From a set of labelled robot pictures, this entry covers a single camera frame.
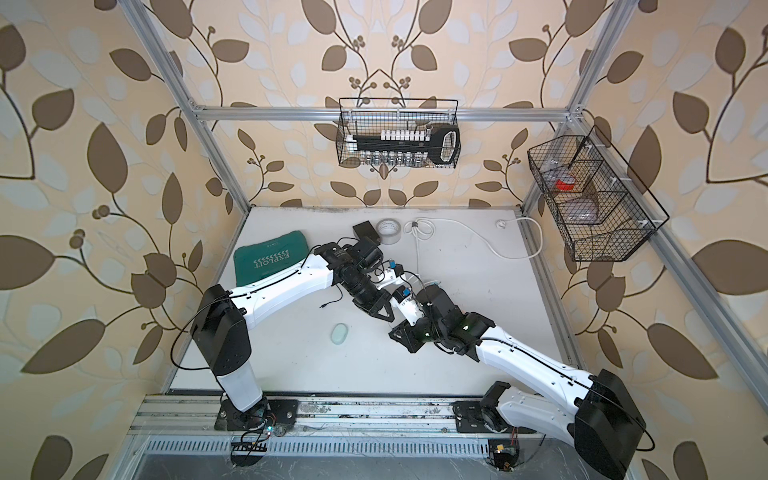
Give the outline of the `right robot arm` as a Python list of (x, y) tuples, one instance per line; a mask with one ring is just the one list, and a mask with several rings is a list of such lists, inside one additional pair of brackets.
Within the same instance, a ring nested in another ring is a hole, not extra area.
[(464, 312), (439, 287), (413, 293), (398, 287), (383, 310), (392, 321), (389, 333), (415, 353), (427, 343), (498, 369), (528, 387), (523, 392), (498, 381), (482, 401), (487, 428), (532, 429), (572, 446), (595, 471), (608, 479), (626, 476), (647, 424), (624, 382), (608, 370), (597, 374), (561, 363), (524, 344), (490, 318)]

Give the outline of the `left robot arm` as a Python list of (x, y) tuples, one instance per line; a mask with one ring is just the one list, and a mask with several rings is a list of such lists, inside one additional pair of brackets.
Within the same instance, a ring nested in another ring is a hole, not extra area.
[(268, 401), (250, 363), (249, 332), (286, 306), (320, 290), (339, 286), (369, 316), (394, 320), (391, 295), (370, 273), (383, 261), (376, 242), (363, 237), (354, 244), (335, 242), (313, 247), (289, 268), (263, 280), (226, 290), (216, 284), (205, 291), (188, 332), (235, 411), (261, 416)]

